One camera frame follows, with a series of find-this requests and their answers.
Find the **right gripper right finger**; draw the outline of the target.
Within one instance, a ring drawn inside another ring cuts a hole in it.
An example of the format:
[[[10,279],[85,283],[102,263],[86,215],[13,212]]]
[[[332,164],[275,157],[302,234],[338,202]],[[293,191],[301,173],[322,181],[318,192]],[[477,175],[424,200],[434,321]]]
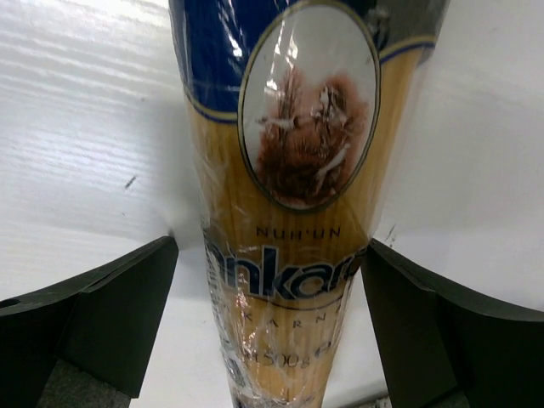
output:
[[[543,313],[372,241],[365,295],[394,407],[541,407]]]

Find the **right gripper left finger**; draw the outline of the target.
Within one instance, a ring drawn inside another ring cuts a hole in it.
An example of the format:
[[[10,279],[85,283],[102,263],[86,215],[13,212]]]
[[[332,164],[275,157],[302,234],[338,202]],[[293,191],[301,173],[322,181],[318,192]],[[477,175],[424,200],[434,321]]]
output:
[[[3,407],[127,407],[139,397],[179,249],[163,236],[1,302]]]

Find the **grasped blue yellow spaghetti bag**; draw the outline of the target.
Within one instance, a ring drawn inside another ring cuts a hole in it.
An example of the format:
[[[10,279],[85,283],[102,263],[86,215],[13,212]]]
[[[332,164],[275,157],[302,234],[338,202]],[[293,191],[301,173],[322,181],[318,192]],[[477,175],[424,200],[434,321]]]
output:
[[[319,407],[446,1],[172,1],[236,407]]]

